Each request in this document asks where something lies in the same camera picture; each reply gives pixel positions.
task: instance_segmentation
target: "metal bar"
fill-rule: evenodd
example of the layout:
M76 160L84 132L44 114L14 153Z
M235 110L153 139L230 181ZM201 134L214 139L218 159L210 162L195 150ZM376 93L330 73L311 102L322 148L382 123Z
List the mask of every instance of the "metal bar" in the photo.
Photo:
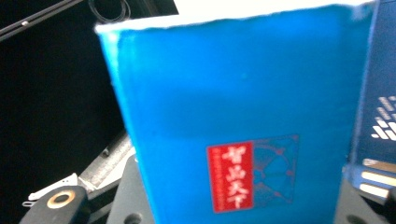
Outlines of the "metal bar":
M36 14L29 16L21 21L17 21L6 28L0 30L0 42L6 40L13 35L26 30L52 16L58 14L75 4L78 4L84 0L63 0L60 3L53 5L52 7L47 7L44 10L37 12Z
M122 160L134 154L129 135L123 131L78 177L78 182L88 192L99 189L102 183L117 169Z

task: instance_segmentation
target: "book cover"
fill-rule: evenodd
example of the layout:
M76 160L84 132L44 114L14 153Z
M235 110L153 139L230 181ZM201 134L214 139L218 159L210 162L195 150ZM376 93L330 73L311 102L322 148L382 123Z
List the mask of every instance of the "book cover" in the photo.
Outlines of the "book cover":
M97 26L156 223L332 223L374 8Z

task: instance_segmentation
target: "black background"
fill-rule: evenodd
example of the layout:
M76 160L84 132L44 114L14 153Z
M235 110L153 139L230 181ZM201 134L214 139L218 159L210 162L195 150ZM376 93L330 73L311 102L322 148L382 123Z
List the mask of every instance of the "black background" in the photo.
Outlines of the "black background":
M0 27L60 2L2 1ZM147 17L129 0L134 18ZM161 15L172 0L153 1ZM120 2L96 0L104 16ZM0 223L17 223L31 192L78 175L123 130L99 41L83 1L0 42Z

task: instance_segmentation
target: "brass ring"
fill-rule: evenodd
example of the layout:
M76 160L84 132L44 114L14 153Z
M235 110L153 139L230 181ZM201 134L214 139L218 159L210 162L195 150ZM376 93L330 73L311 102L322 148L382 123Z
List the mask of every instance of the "brass ring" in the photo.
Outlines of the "brass ring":
M60 203L55 202L55 200L60 197L60 196L68 196L68 198ZM52 208L52 209L57 209L57 208L61 208L69 203L71 203L74 198L76 197L76 193L73 190L62 190L61 192L53 195L49 201L47 202L47 207L48 208Z

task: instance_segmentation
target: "cable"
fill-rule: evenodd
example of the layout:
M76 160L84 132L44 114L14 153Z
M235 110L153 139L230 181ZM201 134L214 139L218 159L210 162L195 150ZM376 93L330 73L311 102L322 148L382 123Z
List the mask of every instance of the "cable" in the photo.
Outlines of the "cable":
M98 10L95 7L94 0L89 0L88 5L90 6L90 9L93 13L93 15L96 16L96 18L104 23L109 23L109 22L115 22L115 21L125 21L131 18L131 7L129 6L128 2L126 0L120 0L121 4L121 13L120 15L115 18L115 19L108 19L103 17Z

